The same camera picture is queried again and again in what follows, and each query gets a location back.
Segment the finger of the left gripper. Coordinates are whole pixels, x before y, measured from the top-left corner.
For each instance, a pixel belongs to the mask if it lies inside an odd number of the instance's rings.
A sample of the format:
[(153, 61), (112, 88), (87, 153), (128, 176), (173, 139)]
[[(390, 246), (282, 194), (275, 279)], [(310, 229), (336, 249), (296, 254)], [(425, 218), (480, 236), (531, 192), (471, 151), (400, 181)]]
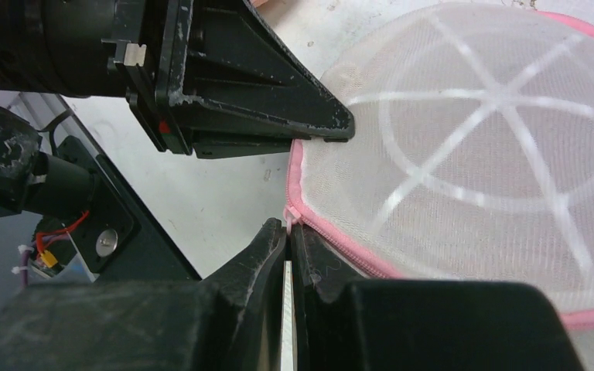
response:
[(345, 142), (351, 112), (249, 1), (171, 1), (155, 82), (158, 150), (219, 159)]

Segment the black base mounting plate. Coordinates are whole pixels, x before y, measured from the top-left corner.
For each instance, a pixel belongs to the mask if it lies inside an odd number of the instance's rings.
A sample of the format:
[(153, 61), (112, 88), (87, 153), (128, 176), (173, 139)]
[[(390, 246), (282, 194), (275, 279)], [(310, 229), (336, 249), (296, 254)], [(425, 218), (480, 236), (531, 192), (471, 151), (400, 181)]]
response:
[(71, 254), (102, 281), (199, 279), (112, 161), (79, 138), (39, 150), (29, 183), (25, 209), (42, 216), (31, 264), (58, 274)]

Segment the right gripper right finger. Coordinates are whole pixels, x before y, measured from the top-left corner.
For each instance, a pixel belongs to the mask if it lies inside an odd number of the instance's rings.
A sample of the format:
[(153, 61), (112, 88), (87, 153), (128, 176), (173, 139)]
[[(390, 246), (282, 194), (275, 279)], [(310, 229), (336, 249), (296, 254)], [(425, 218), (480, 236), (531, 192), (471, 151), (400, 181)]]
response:
[(526, 284), (364, 277), (314, 229), (291, 232), (300, 370), (580, 370)]

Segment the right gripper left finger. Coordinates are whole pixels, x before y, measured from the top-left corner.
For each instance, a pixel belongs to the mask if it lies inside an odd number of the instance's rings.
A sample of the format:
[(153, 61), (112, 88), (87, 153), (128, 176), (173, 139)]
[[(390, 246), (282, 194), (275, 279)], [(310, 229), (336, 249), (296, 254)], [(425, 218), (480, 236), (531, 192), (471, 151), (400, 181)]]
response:
[(201, 281), (38, 284), (0, 313), (0, 370), (277, 370), (285, 229)]

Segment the white mesh pink-trimmed laundry bag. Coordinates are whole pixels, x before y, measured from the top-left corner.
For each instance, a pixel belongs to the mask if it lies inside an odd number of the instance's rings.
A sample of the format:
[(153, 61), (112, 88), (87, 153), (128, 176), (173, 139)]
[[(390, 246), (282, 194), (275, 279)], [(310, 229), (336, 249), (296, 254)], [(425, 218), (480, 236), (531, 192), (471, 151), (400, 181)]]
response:
[(322, 81), (355, 135), (294, 141), (289, 226), (372, 277), (524, 282), (569, 328), (594, 328), (594, 25), (433, 5)]

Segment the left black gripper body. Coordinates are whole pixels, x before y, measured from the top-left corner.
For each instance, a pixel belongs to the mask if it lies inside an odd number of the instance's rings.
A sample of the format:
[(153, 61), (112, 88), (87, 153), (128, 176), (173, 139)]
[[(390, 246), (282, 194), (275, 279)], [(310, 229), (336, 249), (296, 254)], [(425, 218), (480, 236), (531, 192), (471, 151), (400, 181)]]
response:
[(175, 1), (0, 1), (0, 90), (122, 97), (153, 145), (191, 147), (160, 100)]

